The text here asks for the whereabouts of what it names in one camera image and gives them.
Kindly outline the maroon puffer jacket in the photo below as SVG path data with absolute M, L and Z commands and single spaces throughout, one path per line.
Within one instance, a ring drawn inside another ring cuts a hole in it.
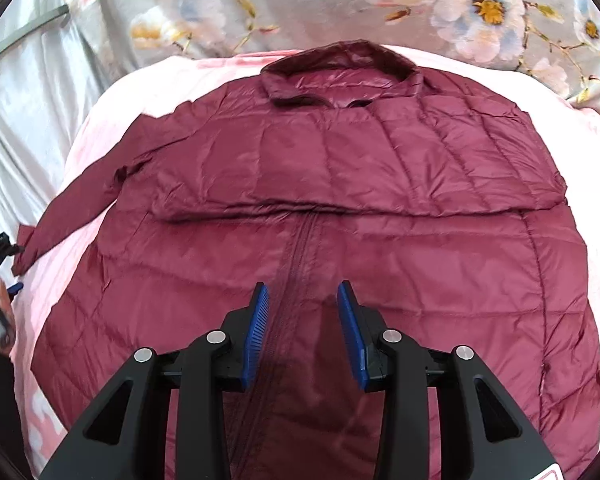
M 18 233 L 23 273 L 100 228 L 33 374 L 71 426 L 137 348 L 169 352 L 270 291 L 258 374 L 225 400 L 238 479 L 368 479 L 382 399 L 336 293 L 422 346 L 475 350 L 569 479 L 600 445 L 600 340 L 567 187 L 529 115 L 368 41 L 276 61 L 142 115 Z

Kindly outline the white satin curtain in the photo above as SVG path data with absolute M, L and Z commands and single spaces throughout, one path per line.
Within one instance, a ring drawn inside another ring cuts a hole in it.
M 0 41 L 65 0 L 12 0 Z M 60 188 L 74 137 L 108 84 L 70 14 L 0 56 L 0 233 L 32 224 Z

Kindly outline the pink fleece blanket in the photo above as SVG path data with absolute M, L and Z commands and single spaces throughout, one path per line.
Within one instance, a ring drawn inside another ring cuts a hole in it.
M 573 107 L 521 73 L 489 70 L 413 48 L 400 47 L 397 51 L 419 66 L 473 79 L 531 116 L 567 182 L 568 203 L 588 246 L 588 298 L 600 335 L 600 114 L 589 107 Z M 121 78 L 96 101 L 76 129 L 60 184 L 67 186 L 105 155 L 139 114 L 169 113 L 181 102 L 197 99 L 229 80 L 255 75 L 281 57 L 279 51 L 199 61 L 171 56 Z M 34 345 L 99 226 L 100 222 L 94 220 L 43 257 L 23 277 L 23 292 L 15 299 L 15 395 L 34 474 L 42 471 L 66 433 L 30 370 Z

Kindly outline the grey floral quilt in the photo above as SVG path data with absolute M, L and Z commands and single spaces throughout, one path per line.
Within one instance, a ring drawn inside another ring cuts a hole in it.
M 228 58 L 367 39 L 519 70 L 600 112 L 594 0 L 65 0 L 112 78 L 171 55 Z

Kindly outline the grey metal bed rail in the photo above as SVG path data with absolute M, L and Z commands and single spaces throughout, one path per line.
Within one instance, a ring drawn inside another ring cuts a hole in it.
M 31 35 L 32 32 L 36 32 L 37 30 L 45 27 L 47 24 L 50 24 L 52 21 L 62 18 L 68 14 L 69 6 L 68 4 L 63 4 L 62 6 L 58 6 L 57 8 L 53 8 L 52 10 L 41 14 L 34 20 L 30 21 L 27 25 L 18 28 L 12 34 L 0 41 L 0 56 L 7 52 L 11 47 L 18 44 L 18 42 Z

